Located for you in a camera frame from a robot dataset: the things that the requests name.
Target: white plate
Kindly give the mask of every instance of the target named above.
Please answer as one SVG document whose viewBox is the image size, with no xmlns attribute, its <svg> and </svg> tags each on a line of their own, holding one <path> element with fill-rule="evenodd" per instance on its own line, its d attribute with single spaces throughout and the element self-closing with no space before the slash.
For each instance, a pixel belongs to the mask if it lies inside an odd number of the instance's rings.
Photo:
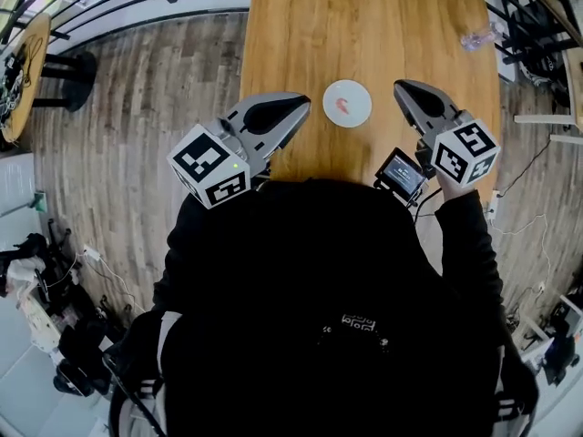
<svg viewBox="0 0 583 437">
<path fill-rule="evenodd" d="M 371 95 L 362 84 L 351 79 L 330 84 L 322 102 L 326 116 L 339 127 L 358 127 L 373 111 Z"/>
</svg>

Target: black jacket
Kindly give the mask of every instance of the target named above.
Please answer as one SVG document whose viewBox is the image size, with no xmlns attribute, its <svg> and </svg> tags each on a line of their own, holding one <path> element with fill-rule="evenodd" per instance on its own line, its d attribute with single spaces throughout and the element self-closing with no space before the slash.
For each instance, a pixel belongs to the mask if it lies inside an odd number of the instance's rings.
<svg viewBox="0 0 583 437">
<path fill-rule="evenodd" d="M 161 313 L 173 310 L 184 315 L 161 359 L 169 436 L 489 435 L 500 346 L 523 411 L 537 388 L 506 329 L 477 192 L 436 217 L 443 277 L 387 191 L 272 182 L 212 210 L 188 197 L 154 310 L 117 346 L 118 367 L 133 387 L 155 373 Z"/>
</svg>

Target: wooden table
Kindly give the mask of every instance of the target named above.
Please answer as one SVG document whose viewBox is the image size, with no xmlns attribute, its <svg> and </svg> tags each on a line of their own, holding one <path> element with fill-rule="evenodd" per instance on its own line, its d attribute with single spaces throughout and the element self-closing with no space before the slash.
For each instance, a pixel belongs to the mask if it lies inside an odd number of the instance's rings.
<svg viewBox="0 0 583 437">
<path fill-rule="evenodd" d="M 460 44 L 487 24 L 484 0 L 251 0 L 241 97 L 295 91 L 312 100 L 308 121 L 273 156 L 272 177 L 371 185 L 394 147 L 413 157 L 419 137 L 393 97 L 400 78 L 442 89 L 500 139 L 495 49 Z M 322 108 L 326 87 L 344 78 L 373 98 L 370 118 L 354 129 L 335 126 Z M 495 183 L 495 171 L 478 182 L 483 199 Z"/>
<path fill-rule="evenodd" d="M 6 142 L 16 141 L 25 129 L 30 109 L 35 101 L 38 81 L 45 65 L 46 47 L 48 46 L 51 31 L 51 18 L 41 13 L 26 27 L 21 35 L 15 53 L 18 53 L 23 44 L 27 44 L 24 71 L 30 78 L 29 84 L 23 83 L 22 97 L 18 106 L 10 115 L 10 126 L 2 131 Z"/>
<path fill-rule="evenodd" d="M 51 19 L 46 13 L 41 13 L 28 24 L 14 50 L 18 53 L 25 46 L 25 76 L 29 78 L 23 83 L 22 96 L 18 106 L 10 115 L 9 127 L 2 131 L 7 142 L 16 141 L 26 126 L 32 107 L 63 107 L 70 112 L 79 110 L 89 98 L 97 73 L 97 60 L 89 52 L 83 52 L 76 57 L 55 56 L 48 54 L 46 48 L 50 36 Z M 45 63 L 61 67 L 45 66 Z M 36 98 L 38 83 L 41 77 L 64 79 L 61 86 L 61 98 Z"/>
</svg>

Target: hand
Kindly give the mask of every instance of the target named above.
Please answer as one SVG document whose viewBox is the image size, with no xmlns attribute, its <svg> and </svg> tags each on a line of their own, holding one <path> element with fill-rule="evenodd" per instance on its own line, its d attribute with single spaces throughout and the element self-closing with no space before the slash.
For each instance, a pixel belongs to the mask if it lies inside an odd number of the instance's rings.
<svg viewBox="0 0 583 437">
<path fill-rule="evenodd" d="M 444 191 L 444 202 L 450 199 L 459 198 L 465 194 L 469 194 L 474 189 L 476 189 L 474 185 L 462 188 L 459 184 L 457 184 L 451 178 L 448 178 L 439 170 L 437 170 L 437 181 L 439 186 L 441 186 L 441 189 Z"/>
</svg>

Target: power outlet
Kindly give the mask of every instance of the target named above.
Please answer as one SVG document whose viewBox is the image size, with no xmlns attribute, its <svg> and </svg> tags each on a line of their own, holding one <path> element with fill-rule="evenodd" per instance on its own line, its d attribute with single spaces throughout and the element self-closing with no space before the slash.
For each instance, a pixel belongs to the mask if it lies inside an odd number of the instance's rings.
<svg viewBox="0 0 583 437">
<path fill-rule="evenodd" d="M 91 248 L 87 244 L 83 247 L 83 254 L 85 254 L 94 261 L 99 261 L 101 259 L 101 254 L 99 254 L 98 251 Z"/>
<path fill-rule="evenodd" d="M 492 198 L 490 199 L 490 204 L 488 205 L 488 212 L 486 214 L 486 220 L 494 221 L 496 214 L 498 213 L 498 204 L 500 203 L 500 198 L 498 197 L 498 190 L 492 191 Z"/>
</svg>

